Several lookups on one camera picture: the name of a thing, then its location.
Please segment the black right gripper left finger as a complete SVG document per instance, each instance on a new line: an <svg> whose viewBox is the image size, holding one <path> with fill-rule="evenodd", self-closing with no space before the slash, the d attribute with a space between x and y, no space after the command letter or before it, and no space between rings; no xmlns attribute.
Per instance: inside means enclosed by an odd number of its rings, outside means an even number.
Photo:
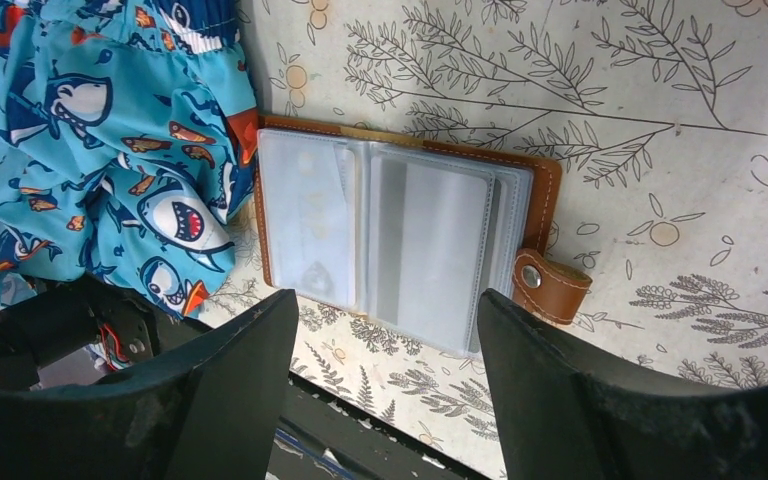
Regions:
<svg viewBox="0 0 768 480"><path fill-rule="evenodd" d="M263 479L298 302L281 290L90 385L40 388L41 352L0 322L0 479Z"/></svg>

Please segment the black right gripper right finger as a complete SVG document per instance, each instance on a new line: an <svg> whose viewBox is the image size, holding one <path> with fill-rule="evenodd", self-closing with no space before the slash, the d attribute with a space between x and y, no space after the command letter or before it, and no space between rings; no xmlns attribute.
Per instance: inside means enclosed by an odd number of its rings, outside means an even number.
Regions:
<svg viewBox="0 0 768 480"><path fill-rule="evenodd" d="M477 326L512 479L768 479L768 385L624 360L485 291Z"/></svg>

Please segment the brown leather card holder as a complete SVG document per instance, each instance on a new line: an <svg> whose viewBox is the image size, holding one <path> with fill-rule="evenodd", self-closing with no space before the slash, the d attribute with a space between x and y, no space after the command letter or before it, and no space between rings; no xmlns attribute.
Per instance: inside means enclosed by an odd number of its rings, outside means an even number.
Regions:
<svg viewBox="0 0 768 480"><path fill-rule="evenodd" d="M493 289L567 325L591 286L547 256L553 160L264 116L255 206L265 282L477 355Z"/></svg>

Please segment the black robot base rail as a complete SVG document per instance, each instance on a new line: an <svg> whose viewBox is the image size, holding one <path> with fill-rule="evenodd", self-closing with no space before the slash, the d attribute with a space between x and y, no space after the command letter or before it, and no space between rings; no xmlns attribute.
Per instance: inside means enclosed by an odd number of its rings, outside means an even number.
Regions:
<svg viewBox="0 0 768 480"><path fill-rule="evenodd" d="M460 480L485 476L291 373L266 477Z"/></svg>

